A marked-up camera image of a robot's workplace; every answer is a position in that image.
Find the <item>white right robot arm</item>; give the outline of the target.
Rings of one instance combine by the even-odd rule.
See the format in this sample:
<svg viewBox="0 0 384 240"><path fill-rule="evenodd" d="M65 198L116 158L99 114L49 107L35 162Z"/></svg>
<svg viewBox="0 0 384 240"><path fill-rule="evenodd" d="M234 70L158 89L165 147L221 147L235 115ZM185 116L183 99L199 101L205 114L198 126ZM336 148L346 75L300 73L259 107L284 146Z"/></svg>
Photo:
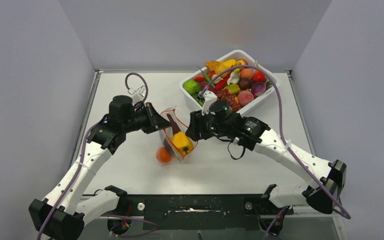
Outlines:
<svg viewBox="0 0 384 240"><path fill-rule="evenodd" d="M258 118L233 112L226 100L211 103L207 113L192 111L185 134L193 141L226 137L230 143L276 161L305 181L287 193L275 188L264 196L261 207L266 213L301 204L322 214L345 213L339 200L347 174L343 161L322 159L299 148Z"/></svg>

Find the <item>aluminium table frame rail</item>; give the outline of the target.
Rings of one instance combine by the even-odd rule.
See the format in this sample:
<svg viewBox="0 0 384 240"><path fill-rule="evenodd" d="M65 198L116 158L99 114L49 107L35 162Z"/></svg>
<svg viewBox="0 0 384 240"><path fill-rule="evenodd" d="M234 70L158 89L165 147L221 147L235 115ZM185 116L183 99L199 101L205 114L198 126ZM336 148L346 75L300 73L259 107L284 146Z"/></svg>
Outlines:
<svg viewBox="0 0 384 240"><path fill-rule="evenodd" d="M93 78L93 81L92 81L92 85L91 85L91 88L90 88L90 91L89 91L89 95L88 95L88 99L87 99L87 103L86 103L85 112L84 112L84 115L83 115L83 119L82 119L82 122L81 122L81 125L80 125L80 129L79 129L79 134L78 134L78 137L77 137L77 142L75 144L75 149L74 149L74 152L73 152L73 155L72 155L71 164L73 164L76 161L77 157L80 154L83 137L84 137L84 135L85 135L85 133L87 131L88 119L89 119L89 116L90 116L90 112L91 112L91 109L92 109L93 101L94 101L94 98L95 98L95 95L96 95L96 91L97 91L97 88L98 88L98 85L99 85L99 81L100 81L102 72L103 71L101 69L96 69L95 70L94 78Z"/></svg>

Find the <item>purple sweet potato toy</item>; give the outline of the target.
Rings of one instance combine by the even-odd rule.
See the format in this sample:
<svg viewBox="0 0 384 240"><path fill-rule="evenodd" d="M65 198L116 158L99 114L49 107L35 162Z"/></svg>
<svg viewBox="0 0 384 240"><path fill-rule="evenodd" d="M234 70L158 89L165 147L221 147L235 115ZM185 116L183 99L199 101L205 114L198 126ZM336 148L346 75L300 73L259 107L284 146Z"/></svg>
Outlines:
<svg viewBox="0 0 384 240"><path fill-rule="evenodd" d="M208 82L206 82L206 81L201 82L201 83L200 83L201 91L203 91L204 88L205 88L207 85L208 85ZM213 92L213 93L216 93L216 92L217 92L217 90L215 89L215 87L212 86L212 85L210 85L210 86L207 88L207 91L211 91L211 92Z"/></svg>

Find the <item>green chili pepper toy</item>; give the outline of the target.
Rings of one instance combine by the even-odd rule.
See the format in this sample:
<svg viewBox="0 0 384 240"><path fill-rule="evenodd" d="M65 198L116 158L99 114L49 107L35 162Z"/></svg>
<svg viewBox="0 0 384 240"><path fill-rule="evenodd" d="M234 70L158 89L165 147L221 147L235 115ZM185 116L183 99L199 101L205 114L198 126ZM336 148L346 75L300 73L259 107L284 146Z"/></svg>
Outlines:
<svg viewBox="0 0 384 240"><path fill-rule="evenodd" d="M215 87L215 84L213 83L213 80L208 76L207 73L205 73L199 66L197 66L200 72L202 73L203 77L205 80L210 84L211 86Z"/></svg>

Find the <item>yellow bell pepper toy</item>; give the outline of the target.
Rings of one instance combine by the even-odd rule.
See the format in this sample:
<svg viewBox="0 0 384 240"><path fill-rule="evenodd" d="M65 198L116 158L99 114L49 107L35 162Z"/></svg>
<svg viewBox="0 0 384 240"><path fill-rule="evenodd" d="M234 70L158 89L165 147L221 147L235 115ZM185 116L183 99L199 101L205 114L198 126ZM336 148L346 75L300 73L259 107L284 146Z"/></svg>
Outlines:
<svg viewBox="0 0 384 240"><path fill-rule="evenodd" d="M183 157L189 154L195 148L190 138L187 137L182 131L174 136L172 142Z"/></svg>

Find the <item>fried chicken toy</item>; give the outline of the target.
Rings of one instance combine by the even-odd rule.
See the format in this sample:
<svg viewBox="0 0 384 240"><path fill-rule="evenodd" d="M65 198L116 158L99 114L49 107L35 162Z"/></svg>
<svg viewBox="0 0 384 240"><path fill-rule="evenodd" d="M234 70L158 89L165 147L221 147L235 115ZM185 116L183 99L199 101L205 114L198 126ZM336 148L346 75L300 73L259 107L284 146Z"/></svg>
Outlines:
<svg viewBox="0 0 384 240"><path fill-rule="evenodd" d="M205 62L205 66L209 69L210 72L214 72L220 65L221 63L216 60Z"/></svg>

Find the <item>red grapes toy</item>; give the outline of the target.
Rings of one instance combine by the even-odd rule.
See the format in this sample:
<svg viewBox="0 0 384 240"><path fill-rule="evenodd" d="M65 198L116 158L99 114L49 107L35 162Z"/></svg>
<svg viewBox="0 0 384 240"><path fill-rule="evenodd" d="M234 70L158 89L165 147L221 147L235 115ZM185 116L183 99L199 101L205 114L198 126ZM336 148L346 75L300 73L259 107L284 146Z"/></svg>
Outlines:
<svg viewBox="0 0 384 240"><path fill-rule="evenodd" d="M227 89L217 90L215 94L219 100L226 100L233 112L237 112L242 108L237 96L231 94Z"/></svg>

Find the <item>clear zip bag orange zipper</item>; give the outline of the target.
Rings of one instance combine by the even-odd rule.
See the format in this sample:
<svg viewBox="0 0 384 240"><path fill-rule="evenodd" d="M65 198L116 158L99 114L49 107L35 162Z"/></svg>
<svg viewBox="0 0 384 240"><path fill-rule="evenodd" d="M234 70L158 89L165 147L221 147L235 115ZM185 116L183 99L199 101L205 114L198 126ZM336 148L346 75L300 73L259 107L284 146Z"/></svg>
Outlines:
<svg viewBox="0 0 384 240"><path fill-rule="evenodd" d="M171 127L159 131L162 146L156 152L156 159L163 165L177 159L183 162L197 147L198 142L186 136L188 126L176 115L176 107L170 107L160 113Z"/></svg>

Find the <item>purple eggplant toy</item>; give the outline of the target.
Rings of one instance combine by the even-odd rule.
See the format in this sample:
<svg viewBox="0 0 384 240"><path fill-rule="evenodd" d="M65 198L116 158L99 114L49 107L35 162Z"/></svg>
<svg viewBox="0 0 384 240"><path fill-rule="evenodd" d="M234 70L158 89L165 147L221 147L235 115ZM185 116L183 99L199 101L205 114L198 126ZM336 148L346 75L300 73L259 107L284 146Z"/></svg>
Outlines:
<svg viewBox="0 0 384 240"><path fill-rule="evenodd" d="M170 142L169 139L165 138L163 141L163 147L167 150L167 152L172 156L175 157L177 154L176 148L173 146L173 144Z"/></svg>

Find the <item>orange fruit toy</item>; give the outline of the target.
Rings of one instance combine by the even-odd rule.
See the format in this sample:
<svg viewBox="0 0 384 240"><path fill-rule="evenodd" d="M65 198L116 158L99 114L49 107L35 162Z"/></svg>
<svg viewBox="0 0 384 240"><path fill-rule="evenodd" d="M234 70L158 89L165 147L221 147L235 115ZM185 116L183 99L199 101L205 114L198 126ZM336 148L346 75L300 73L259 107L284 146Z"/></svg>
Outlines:
<svg viewBox="0 0 384 240"><path fill-rule="evenodd" d="M170 163L173 159L170 152L164 146L157 150L155 157L163 165Z"/></svg>

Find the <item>purple onion toy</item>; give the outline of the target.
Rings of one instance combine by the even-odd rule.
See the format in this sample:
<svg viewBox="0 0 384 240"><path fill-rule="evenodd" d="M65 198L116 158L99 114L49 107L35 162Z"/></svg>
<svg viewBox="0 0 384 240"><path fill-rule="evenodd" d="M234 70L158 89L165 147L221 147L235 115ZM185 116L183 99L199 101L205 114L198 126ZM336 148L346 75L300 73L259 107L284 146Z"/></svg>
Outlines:
<svg viewBox="0 0 384 240"><path fill-rule="evenodd" d="M251 85L251 93L255 98L261 96L267 89L265 82L254 82Z"/></svg>

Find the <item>yellow lemon toy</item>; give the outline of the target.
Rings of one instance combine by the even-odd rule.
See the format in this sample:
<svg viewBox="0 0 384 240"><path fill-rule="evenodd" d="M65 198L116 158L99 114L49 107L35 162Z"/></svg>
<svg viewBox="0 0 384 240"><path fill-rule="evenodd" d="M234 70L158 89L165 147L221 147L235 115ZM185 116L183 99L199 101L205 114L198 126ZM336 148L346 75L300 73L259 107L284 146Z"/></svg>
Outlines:
<svg viewBox="0 0 384 240"><path fill-rule="evenodd" d="M222 72L226 71L228 67L226 67L224 64L220 64L215 70L214 73L216 75L220 75Z"/></svg>

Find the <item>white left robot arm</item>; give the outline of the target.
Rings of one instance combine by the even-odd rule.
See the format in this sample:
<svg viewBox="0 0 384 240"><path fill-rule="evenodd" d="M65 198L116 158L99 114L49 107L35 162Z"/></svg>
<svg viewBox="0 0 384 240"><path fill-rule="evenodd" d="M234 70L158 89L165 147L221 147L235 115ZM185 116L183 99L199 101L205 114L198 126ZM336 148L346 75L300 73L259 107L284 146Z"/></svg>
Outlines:
<svg viewBox="0 0 384 240"><path fill-rule="evenodd" d="M53 240L76 240L84 227L101 215L115 210L126 192L109 186L98 195L81 198L99 169L126 141L128 133L151 134L171 127L150 102L133 103L126 95L117 95L109 103L108 113L85 134L81 152L59 183L42 200L34 199L28 211L37 239L46 235Z"/></svg>

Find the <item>yellow mango toy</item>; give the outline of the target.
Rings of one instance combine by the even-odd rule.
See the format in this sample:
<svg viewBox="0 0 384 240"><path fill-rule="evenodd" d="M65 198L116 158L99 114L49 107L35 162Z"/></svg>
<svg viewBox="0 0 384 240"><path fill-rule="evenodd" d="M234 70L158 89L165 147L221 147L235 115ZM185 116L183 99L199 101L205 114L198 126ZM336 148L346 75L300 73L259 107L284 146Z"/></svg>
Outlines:
<svg viewBox="0 0 384 240"><path fill-rule="evenodd" d="M227 69L237 66L236 59L229 59L221 63L221 65L225 66Z"/></svg>

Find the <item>large pink peach toy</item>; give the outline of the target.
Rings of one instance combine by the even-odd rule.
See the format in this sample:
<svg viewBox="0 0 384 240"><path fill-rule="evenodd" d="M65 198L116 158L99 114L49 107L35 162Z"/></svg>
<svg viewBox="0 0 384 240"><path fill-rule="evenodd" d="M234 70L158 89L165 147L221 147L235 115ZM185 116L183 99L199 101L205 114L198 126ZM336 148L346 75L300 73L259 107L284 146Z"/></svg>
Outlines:
<svg viewBox="0 0 384 240"><path fill-rule="evenodd" d="M246 106L247 104L251 103L254 99L254 95L248 90L243 90L237 95L238 103L241 106Z"/></svg>

